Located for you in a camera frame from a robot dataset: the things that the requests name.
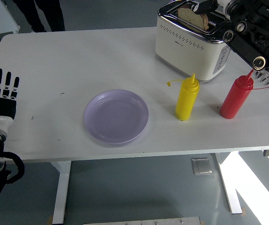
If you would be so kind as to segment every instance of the purple plate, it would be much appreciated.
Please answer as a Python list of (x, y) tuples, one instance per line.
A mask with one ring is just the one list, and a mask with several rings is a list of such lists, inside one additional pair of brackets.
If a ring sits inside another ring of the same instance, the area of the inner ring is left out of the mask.
[(109, 144), (123, 144), (146, 127), (149, 111), (144, 100), (128, 90), (109, 90), (86, 106), (84, 124), (95, 138)]

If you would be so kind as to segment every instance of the white table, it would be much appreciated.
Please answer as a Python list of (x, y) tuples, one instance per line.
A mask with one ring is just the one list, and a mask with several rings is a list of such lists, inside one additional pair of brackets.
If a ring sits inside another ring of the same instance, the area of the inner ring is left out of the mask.
[[(25, 162), (269, 150), (268, 89), (252, 91), (234, 119), (219, 115), (234, 80), (250, 71), (233, 52), (220, 75), (201, 84), (191, 118), (173, 116), (180, 82), (166, 82), (184, 76), (156, 56), (155, 34), (131, 28), (5, 36), (0, 68), (20, 77), (5, 150)], [(119, 147), (95, 141), (83, 123), (89, 101), (112, 89), (137, 93), (149, 109), (142, 134)]]

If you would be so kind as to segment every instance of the ketchup bottle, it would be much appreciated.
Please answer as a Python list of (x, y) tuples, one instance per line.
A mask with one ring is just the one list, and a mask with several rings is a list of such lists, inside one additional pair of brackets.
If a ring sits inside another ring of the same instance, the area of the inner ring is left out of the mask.
[(248, 75), (240, 76), (235, 80), (220, 109), (222, 117), (226, 119), (235, 117), (253, 89), (253, 79), (251, 78), (253, 71), (251, 70)]

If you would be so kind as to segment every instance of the squeeze bottle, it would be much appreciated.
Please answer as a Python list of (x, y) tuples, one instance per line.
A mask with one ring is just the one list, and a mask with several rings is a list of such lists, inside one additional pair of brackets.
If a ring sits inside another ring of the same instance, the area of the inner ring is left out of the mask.
[(179, 120), (187, 120), (191, 116), (192, 108), (194, 107), (195, 100), (200, 90), (199, 82), (195, 79), (195, 74), (185, 80), (173, 81), (182, 81), (175, 108), (175, 117)]
[(238, 113), (246, 98), (253, 89), (253, 79), (251, 70), (248, 75), (240, 76), (233, 83), (226, 99), (220, 109), (220, 115), (226, 119), (232, 119)]

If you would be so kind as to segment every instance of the table leg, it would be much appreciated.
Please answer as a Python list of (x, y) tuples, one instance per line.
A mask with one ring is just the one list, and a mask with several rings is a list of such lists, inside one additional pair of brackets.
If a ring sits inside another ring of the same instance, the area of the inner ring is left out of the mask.
[(232, 153), (216, 153), (216, 159), (219, 165), (222, 181), (224, 184), (228, 204), (232, 214), (242, 213), (241, 205), (238, 200), (238, 194), (233, 183), (232, 173), (234, 173), (233, 167), (228, 163), (231, 160), (232, 154), (238, 154), (238, 152)]
[(60, 172), (57, 188), (57, 196), (53, 215), (53, 225), (62, 225), (65, 213), (65, 204), (69, 186), (69, 172), (71, 161), (52, 162), (52, 165)]

